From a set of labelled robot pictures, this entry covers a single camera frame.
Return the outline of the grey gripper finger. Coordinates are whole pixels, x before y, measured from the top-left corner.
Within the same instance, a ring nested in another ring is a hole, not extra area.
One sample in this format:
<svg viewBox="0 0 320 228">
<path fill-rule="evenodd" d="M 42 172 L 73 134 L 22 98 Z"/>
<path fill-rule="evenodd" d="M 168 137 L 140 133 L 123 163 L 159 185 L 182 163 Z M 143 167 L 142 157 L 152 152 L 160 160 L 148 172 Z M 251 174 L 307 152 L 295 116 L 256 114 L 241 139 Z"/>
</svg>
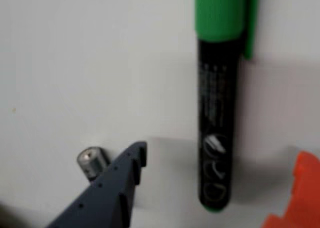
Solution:
<svg viewBox="0 0 320 228">
<path fill-rule="evenodd" d="M 145 141 L 126 148 L 48 227 L 130 227 L 135 189 L 147 165 L 147 148 Z"/>
</svg>

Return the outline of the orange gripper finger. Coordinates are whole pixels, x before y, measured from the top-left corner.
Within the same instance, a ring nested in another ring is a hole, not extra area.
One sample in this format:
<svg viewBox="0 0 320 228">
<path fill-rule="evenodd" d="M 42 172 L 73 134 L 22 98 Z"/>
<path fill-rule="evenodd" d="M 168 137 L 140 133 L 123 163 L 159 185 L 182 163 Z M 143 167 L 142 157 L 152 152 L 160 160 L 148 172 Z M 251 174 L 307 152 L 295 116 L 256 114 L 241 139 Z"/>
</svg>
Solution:
<svg viewBox="0 0 320 228">
<path fill-rule="evenodd" d="M 318 228 L 320 226 L 320 159 L 300 152 L 293 169 L 290 201 L 283 216 L 269 215 L 263 228 Z"/>
</svg>

